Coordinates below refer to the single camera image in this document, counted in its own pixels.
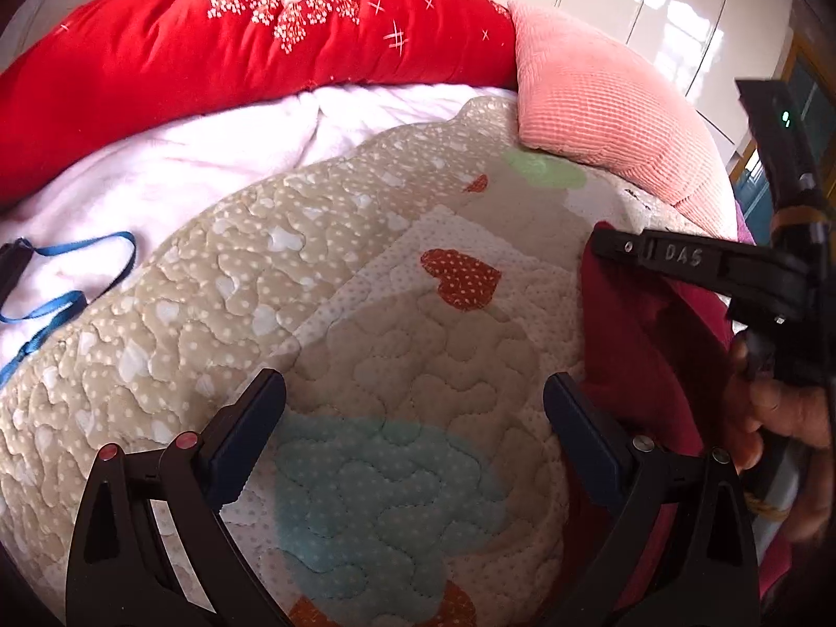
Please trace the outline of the person's right hand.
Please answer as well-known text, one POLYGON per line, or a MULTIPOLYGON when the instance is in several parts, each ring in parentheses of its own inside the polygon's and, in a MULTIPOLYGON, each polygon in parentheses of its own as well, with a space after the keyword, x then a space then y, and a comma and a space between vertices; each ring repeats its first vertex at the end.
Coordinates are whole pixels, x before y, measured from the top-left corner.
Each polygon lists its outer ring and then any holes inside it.
POLYGON ((822 542, 833 509, 834 457, 826 393, 797 388, 766 375, 748 378, 744 335, 728 350, 730 377, 725 385, 723 440, 738 471, 758 465, 764 443, 758 431, 790 437, 812 449, 809 470, 782 533, 790 542, 822 542))

